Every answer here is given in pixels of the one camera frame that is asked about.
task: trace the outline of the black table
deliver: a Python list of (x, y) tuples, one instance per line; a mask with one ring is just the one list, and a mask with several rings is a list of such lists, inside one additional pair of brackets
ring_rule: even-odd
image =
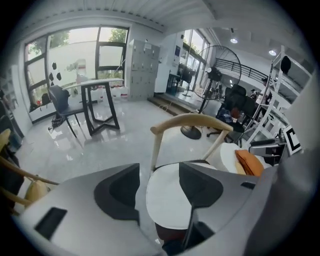
[[(68, 90), (68, 89), (72, 89), (74, 87), (81, 87), (81, 96), (82, 96), (84, 117), (85, 117), (86, 125), (88, 127), (88, 131), (89, 131), (90, 136), (95, 134), (102, 127), (108, 127), (111, 129), (120, 130), (120, 126), (118, 123), (118, 119), (117, 119), (117, 115), (116, 115), (116, 111), (115, 111), (115, 106), (114, 106), (114, 102), (112, 100), (112, 95), (111, 95), (110, 86), (109, 86), (109, 82), (118, 82), (118, 81), (124, 81), (124, 80), (121, 78), (90, 80), (90, 81), (81, 82), (79, 84), (74, 84), (74, 85), (63, 88), (63, 90)], [(92, 99), (91, 99), (91, 88), (94, 86), (104, 86), (105, 87), (106, 96), (108, 98), (108, 102), (109, 102), (109, 106), (110, 106), (110, 110), (111, 110), (111, 114), (112, 114), (106, 120), (97, 119), (95, 117), (94, 108), (93, 108)], [(89, 117), (88, 107), (91, 112), (92, 121), (94, 121), (96, 123), (101, 123), (98, 127), (93, 126), (93, 124), (90, 120), (90, 117)], [(114, 121), (114, 124), (109, 124), (109, 122), (111, 120)]]

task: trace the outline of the black metal railing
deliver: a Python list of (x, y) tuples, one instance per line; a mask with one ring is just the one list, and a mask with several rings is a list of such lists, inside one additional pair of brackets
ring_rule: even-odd
[(215, 66), (217, 68), (223, 68), (226, 70), (230, 70), (233, 72), (237, 72), (241, 75), (245, 75), (249, 78), (252, 78), (260, 83), (262, 83), (262, 79), (268, 78), (268, 76), (264, 73), (259, 72), (258, 70), (255, 70), (249, 66), (242, 65), (230, 60), (217, 58), (215, 61)]

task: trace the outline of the chair seat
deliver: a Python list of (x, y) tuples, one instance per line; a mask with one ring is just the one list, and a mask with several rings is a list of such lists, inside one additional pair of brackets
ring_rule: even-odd
[[(216, 169), (204, 162), (194, 164)], [(148, 181), (147, 211), (155, 223), (166, 229), (186, 230), (189, 226), (192, 207), (179, 180), (179, 163), (172, 163), (157, 168)]]
[(71, 116), (82, 112), (84, 112), (84, 108), (82, 103), (80, 102), (77, 104), (68, 105), (68, 107), (59, 114), (61, 116)]

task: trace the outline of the orange cushion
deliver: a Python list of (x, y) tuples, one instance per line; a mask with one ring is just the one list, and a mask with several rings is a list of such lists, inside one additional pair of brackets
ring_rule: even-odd
[(249, 153), (246, 149), (235, 150), (234, 152), (247, 175), (261, 175), (265, 168), (255, 155)]

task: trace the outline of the black rectangle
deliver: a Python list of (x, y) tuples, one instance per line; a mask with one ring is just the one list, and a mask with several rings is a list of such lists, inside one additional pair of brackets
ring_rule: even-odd
[(50, 240), (66, 213), (67, 210), (65, 209), (52, 207), (34, 229), (44, 238)]

